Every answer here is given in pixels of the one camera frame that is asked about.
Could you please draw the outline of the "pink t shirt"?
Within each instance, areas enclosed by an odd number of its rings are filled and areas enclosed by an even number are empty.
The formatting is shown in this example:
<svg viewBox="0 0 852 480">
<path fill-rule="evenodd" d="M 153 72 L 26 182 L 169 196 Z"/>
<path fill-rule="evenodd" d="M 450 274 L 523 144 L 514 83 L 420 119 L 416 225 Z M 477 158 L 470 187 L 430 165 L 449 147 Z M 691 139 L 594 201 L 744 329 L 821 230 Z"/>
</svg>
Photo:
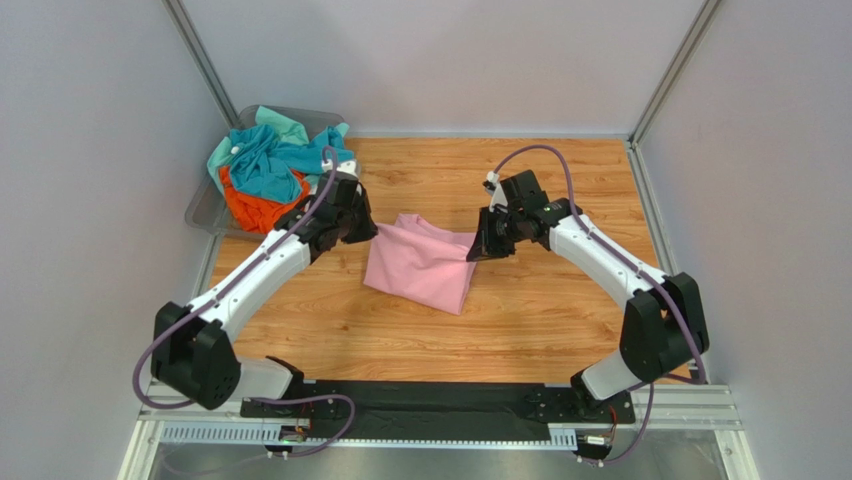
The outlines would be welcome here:
<svg viewBox="0 0 852 480">
<path fill-rule="evenodd" d="M 379 223 L 370 242 L 364 284 L 459 315 L 476 265 L 467 260 L 476 235 L 440 229 L 418 214 Z"/>
</svg>

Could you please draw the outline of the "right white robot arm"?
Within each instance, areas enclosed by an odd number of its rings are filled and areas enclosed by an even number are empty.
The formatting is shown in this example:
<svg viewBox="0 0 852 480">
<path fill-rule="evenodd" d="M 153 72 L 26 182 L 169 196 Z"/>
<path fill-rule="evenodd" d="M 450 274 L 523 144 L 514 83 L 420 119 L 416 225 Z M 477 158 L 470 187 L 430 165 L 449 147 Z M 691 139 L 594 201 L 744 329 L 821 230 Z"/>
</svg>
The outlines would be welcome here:
<svg viewBox="0 0 852 480">
<path fill-rule="evenodd" d="M 570 199 L 550 200 L 530 170 L 505 179 L 490 172 L 484 186 L 491 201 L 479 212 L 468 261 L 506 258 L 519 242 L 537 243 L 580 268 L 623 311 L 616 350 L 571 379 L 580 399 L 603 402 L 708 350 L 700 290 L 690 275 L 668 275 L 640 261 Z"/>
</svg>

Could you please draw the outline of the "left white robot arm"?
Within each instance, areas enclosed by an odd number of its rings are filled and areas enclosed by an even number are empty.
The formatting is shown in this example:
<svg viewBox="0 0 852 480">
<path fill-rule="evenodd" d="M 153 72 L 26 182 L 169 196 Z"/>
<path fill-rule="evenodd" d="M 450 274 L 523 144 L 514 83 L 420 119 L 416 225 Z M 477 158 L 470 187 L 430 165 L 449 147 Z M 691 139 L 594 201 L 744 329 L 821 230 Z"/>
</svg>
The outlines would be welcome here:
<svg viewBox="0 0 852 480">
<path fill-rule="evenodd" d="M 183 396 L 183 406 L 215 410 L 231 399 L 283 398 L 293 368 L 280 360 L 241 359 L 235 340 L 274 293 L 321 255 L 340 243 L 370 241 L 377 232 L 357 166 L 345 162 L 324 173 L 317 194 L 285 213 L 224 280 L 185 306 L 160 308 L 140 362 Z"/>
</svg>

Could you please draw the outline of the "teal blue t shirt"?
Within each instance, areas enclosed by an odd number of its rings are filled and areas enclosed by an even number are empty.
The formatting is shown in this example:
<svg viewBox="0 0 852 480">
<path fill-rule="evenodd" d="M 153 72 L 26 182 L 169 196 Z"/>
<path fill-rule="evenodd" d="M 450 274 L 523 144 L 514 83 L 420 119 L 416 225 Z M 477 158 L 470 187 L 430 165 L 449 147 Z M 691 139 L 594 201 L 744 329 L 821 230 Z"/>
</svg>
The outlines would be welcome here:
<svg viewBox="0 0 852 480">
<path fill-rule="evenodd" d="M 292 202 L 302 192 L 293 171 L 322 174 L 324 148 L 332 148 L 339 161 L 354 158 L 354 153 L 345 147 L 348 131 L 349 125 L 340 123 L 309 137 L 303 124 L 290 121 L 233 129 L 229 140 L 237 151 L 230 162 L 232 185 L 252 196 Z"/>
</svg>

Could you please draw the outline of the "mint green t shirt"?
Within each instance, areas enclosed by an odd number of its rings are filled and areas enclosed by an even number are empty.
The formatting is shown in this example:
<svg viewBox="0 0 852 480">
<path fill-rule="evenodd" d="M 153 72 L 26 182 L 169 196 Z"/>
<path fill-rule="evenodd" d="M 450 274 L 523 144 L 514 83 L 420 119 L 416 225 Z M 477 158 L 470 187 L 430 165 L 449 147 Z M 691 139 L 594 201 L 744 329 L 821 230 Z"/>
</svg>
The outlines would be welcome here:
<svg viewBox="0 0 852 480">
<path fill-rule="evenodd" d="M 242 113 L 254 124 L 232 129 L 207 160 L 208 173 L 219 192 L 224 191 L 220 170 L 240 193 L 279 203 L 290 203 L 308 189 L 296 175 L 323 174 L 324 147 L 336 150 L 341 162 L 355 158 L 345 146 L 349 125 L 327 112 L 253 105 Z"/>
</svg>

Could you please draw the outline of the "orange t shirt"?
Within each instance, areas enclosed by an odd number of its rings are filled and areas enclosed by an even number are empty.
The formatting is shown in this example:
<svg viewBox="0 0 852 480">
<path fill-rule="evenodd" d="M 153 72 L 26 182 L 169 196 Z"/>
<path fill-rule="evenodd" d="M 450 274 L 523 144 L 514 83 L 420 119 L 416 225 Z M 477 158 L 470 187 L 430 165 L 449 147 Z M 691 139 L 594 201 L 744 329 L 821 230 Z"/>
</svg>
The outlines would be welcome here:
<svg viewBox="0 0 852 480">
<path fill-rule="evenodd" d="M 291 211 L 299 201 L 310 194 L 310 185 L 305 180 L 305 174 L 296 171 L 293 171 L 293 174 L 297 179 L 297 185 L 302 188 L 302 192 L 296 196 L 294 201 L 289 203 L 280 203 L 236 190 L 230 179 L 229 166 L 221 167 L 218 174 L 223 186 L 227 207 L 239 226 L 249 233 L 269 233 L 284 214 Z"/>
</svg>

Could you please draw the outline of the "grey plastic bin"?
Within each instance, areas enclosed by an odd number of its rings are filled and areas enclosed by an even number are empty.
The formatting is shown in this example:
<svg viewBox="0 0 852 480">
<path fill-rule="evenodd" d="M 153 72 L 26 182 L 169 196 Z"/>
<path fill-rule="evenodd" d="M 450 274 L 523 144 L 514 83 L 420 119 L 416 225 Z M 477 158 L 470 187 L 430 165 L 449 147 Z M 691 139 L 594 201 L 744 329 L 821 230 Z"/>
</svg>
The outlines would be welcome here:
<svg viewBox="0 0 852 480">
<path fill-rule="evenodd" d="M 309 136 L 320 133 L 325 127 L 340 124 L 344 118 L 336 113 L 271 106 L 271 110 L 304 125 Z M 227 207 L 224 195 L 219 192 L 208 172 L 204 173 L 185 212 L 186 223 L 214 236 L 233 236 L 244 239 L 262 239 L 263 235 L 244 231 Z"/>
</svg>

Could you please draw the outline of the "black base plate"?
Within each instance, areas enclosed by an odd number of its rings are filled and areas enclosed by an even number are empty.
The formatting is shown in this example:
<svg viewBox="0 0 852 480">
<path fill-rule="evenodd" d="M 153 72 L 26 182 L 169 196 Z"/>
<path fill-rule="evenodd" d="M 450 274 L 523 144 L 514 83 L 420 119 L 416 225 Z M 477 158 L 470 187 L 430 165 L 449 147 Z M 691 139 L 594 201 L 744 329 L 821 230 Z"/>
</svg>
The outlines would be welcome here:
<svg viewBox="0 0 852 480">
<path fill-rule="evenodd" d="M 331 381 L 298 383 L 288 399 L 306 406 L 273 406 L 245 400 L 244 418 L 309 421 L 317 438 L 353 421 L 347 439 L 536 441 L 549 438 L 551 423 L 632 425 L 626 393 L 595 407 L 584 406 L 565 386 L 537 383 Z"/>
</svg>

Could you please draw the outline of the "aluminium frame rail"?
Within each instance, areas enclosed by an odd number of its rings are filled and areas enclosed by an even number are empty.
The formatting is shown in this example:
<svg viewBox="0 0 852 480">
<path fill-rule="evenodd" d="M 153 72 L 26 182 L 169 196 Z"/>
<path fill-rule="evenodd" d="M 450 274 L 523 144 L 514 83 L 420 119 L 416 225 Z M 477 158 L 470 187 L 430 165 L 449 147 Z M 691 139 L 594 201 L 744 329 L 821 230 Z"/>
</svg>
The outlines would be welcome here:
<svg viewBox="0 0 852 480">
<path fill-rule="evenodd" d="M 536 441 L 327 438 L 309 421 L 244 418 L 245 400 L 207 411 L 144 409 L 123 479 L 753 479 L 739 412 L 723 385 L 628 393 L 632 425 L 551 423 Z"/>
</svg>

